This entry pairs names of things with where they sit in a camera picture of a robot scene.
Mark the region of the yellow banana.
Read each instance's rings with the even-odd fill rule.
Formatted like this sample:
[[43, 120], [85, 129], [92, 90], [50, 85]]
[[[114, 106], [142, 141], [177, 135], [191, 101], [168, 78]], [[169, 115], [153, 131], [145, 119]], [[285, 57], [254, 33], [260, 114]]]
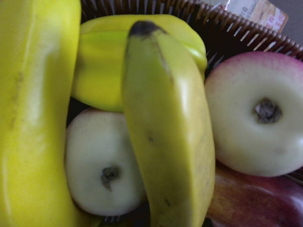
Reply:
[[76, 62], [78, 0], [0, 3], [0, 224], [96, 227], [75, 206], [64, 170]]
[[122, 100], [153, 227], [200, 227], [215, 180], [202, 75], [189, 52], [150, 21], [130, 29]]

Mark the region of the dark red mango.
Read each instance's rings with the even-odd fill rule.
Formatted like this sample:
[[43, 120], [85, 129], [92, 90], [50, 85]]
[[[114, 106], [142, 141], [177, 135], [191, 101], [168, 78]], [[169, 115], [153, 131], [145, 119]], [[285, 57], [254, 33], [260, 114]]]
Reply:
[[217, 162], [206, 216], [215, 227], [301, 227], [303, 188], [284, 176], [245, 175]]

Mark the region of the pink white apple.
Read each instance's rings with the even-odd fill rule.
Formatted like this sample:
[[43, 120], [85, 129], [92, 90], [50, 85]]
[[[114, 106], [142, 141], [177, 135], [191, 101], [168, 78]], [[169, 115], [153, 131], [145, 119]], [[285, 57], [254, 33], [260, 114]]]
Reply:
[[246, 52], [205, 80], [216, 158], [231, 169], [278, 176], [303, 165], [303, 64], [274, 52]]

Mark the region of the yellow green star fruit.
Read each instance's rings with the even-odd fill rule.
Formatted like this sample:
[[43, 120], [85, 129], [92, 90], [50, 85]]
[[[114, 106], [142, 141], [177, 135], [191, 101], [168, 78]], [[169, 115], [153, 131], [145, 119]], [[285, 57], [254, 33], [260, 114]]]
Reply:
[[122, 112], [121, 72], [131, 26], [149, 20], [177, 38], [190, 52], [202, 74], [207, 67], [204, 42], [182, 19], [169, 14], [112, 15], [80, 26], [80, 41], [71, 95], [97, 109]]

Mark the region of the paper basket tag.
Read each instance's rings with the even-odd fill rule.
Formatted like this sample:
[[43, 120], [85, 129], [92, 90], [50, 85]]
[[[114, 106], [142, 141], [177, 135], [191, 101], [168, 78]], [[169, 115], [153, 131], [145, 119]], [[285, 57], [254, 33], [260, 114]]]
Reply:
[[207, 3], [279, 33], [288, 21], [288, 15], [268, 0], [208, 0]]

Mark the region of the brown wicker basket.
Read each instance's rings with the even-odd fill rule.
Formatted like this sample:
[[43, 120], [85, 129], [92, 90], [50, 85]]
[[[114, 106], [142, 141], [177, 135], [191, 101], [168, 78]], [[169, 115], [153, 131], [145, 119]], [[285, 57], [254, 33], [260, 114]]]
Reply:
[[277, 52], [303, 60], [302, 45], [285, 35], [197, 0], [83, 0], [81, 21], [119, 14], [170, 14], [187, 22], [202, 38], [207, 72], [248, 51]]

